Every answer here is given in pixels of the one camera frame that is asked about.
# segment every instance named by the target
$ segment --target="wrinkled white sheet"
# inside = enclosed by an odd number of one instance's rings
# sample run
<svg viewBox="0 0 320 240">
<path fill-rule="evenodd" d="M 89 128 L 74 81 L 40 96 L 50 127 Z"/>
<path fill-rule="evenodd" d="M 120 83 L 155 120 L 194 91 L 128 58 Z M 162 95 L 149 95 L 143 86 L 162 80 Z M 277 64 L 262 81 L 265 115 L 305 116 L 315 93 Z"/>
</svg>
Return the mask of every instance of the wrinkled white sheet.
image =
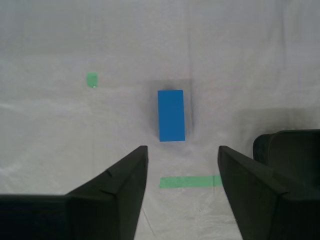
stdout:
<svg viewBox="0 0 320 240">
<path fill-rule="evenodd" d="M 318 0 L 2 0 L 0 192 L 64 194 L 149 146 L 137 240 L 240 240 L 219 145 L 320 127 Z M 98 72 L 98 88 L 88 88 Z M 187 141 L 160 143 L 157 90 L 186 97 Z"/>
</svg>

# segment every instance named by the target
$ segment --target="blue rectangular block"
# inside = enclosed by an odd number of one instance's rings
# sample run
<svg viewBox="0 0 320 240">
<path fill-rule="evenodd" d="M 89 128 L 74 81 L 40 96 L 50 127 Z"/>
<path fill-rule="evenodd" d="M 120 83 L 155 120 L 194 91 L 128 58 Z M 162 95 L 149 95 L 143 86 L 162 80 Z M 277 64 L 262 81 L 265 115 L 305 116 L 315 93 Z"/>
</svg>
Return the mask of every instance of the blue rectangular block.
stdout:
<svg viewBox="0 0 320 240">
<path fill-rule="evenodd" d="M 160 142 L 185 141 L 183 90 L 158 91 Z"/>
</svg>

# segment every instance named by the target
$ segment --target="white backdrop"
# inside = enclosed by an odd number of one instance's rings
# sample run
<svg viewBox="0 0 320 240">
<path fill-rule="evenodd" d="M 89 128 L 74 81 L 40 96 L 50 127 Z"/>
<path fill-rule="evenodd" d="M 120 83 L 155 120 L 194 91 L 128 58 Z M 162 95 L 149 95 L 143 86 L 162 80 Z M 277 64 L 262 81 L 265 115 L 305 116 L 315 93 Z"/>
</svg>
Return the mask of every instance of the white backdrop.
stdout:
<svg viewBox="0 0 320 240">
<path fill-rule="evenodd" d="M 318 0 L 2 0 L 0 192 L 65 194 L 149 146 L 137 240 L 240 240 L 217 151 L 320 124 Z M 88 72 L 98 88 L 86 86 Z M 187 141 L 160 143 L 157 90 L 184 89 Z"/>
</svg>

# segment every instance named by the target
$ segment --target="green tape strip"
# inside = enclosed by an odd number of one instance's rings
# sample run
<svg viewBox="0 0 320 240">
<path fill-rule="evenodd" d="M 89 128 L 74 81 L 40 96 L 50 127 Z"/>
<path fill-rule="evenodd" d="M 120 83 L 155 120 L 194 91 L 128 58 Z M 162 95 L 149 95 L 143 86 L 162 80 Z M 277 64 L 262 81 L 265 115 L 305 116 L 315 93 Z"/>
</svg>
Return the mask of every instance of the green tape strip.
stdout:
<svg viewBox="0 0 320 240">
<path fill-rule="evenodd" d="M 86 84 L 90 88 L 96 88 L 98 86 L 98 74 L 96 72 L 88 72 Z"/>
<path fill-rule="evenodd" d="M 222 186 L 221 176 L 171 176 L 160 179 L 159 188 L 208 188 Z"/>
</svg>

